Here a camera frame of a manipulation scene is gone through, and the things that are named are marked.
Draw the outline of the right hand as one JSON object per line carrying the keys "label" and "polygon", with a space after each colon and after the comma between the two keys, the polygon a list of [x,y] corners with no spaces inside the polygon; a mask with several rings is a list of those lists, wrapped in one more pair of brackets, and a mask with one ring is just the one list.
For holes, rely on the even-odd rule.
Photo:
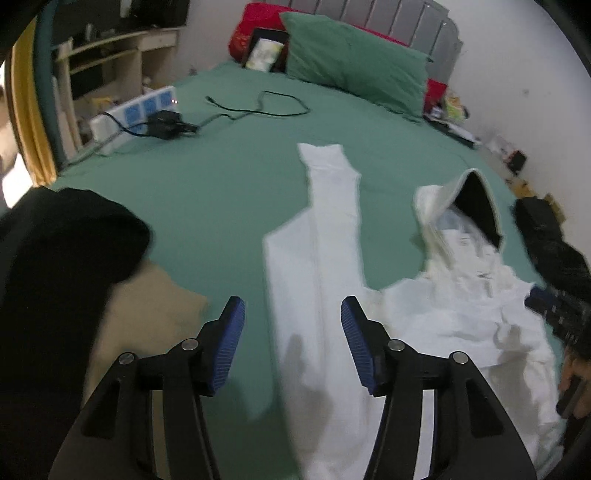
{"label": "right hand", "polygon": [[590,415],[590,361],[566,351],[558,386],[560,411],[576,419]]}

